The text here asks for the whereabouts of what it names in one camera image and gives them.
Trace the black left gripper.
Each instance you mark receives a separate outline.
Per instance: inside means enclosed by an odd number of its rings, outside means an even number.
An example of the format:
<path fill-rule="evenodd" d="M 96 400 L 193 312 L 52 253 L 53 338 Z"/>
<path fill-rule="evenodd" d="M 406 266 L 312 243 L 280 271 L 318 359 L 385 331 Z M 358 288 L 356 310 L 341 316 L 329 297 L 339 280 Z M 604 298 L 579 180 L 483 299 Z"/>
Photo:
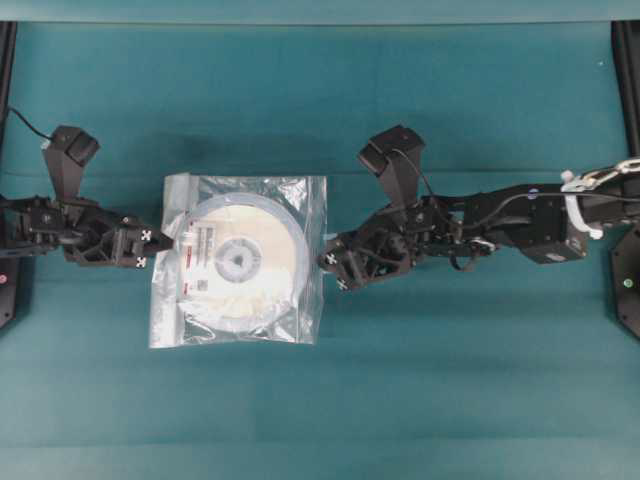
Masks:
<path fill-rule="evenodd" d="M 14 256 L 34 257 L 61 249 L 78 265 L 134 265 L 145 268 L 174 240 L 145 229 L 138 218 L 101 208 L 96 202 L 31 197 L 14 201 Z"/>

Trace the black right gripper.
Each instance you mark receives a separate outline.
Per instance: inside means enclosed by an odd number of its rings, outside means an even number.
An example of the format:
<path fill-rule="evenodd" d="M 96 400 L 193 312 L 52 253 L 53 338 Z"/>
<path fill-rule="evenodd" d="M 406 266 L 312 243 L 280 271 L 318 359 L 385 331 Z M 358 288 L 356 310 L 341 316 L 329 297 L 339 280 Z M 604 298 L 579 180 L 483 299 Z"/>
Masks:
<path fill-rule="evenodd" d="M 405 210 L 385 208 L 361 226 L 325 242 L 323 270 L 336 270 L 341 290 L 356 290 L 409 273 L 430 257 L 465 270 L 460 197 L 423 197 Z"/>

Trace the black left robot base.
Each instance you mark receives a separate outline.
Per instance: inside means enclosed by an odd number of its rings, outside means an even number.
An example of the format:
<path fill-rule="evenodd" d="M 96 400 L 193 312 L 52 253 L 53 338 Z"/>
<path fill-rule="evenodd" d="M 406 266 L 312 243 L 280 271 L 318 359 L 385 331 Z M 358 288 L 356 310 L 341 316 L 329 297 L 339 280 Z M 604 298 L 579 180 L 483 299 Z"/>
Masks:
<path fill-rule="evenodd" d="M 8 330 L 30 312 L 33 282 L 32 259 L 1 260 L 1 330 Z"/>

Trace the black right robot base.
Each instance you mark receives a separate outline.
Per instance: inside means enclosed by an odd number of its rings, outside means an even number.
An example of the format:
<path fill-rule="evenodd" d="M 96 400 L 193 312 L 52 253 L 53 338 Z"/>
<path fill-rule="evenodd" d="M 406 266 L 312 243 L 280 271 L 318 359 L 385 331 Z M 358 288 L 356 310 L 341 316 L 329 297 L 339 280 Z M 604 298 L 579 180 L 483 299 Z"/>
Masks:
<path fill-rule="evenodd" d="M 639 339 L 639 227 L 631 228 L 609 253 L 616 318 Z"/>

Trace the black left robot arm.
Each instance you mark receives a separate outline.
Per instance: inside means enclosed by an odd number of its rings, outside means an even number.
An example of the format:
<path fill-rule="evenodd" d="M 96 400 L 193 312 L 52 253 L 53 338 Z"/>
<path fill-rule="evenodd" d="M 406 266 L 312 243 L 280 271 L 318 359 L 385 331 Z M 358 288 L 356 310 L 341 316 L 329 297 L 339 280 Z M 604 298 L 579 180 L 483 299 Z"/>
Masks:
<path fill-rule="evenodd" d="M 1 257 L 43 256 L 60 249 L 82 267 L 142 269 L 173 240 L 138 217 L 84 199 L 1 199 Z"/>

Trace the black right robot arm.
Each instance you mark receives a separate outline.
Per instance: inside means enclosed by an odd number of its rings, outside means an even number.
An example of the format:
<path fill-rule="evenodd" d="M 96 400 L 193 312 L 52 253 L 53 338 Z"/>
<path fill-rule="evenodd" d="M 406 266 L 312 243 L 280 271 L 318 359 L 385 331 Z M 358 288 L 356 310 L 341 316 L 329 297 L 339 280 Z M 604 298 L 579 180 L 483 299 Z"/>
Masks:
<path fill-rule="evenodd" d="M 467 196 L 421 196 L 426 181 L 409 157 L 394 151 L 390 202 L 355 230 L 328 240 L 319 267 L 352 291 L 444 258 L 459 272 L 507 247 L 538 264 L 580 260 L 589 240 L 639 220 L 639 160 L 631 158 L 559 183 L 521 184 Z"/>

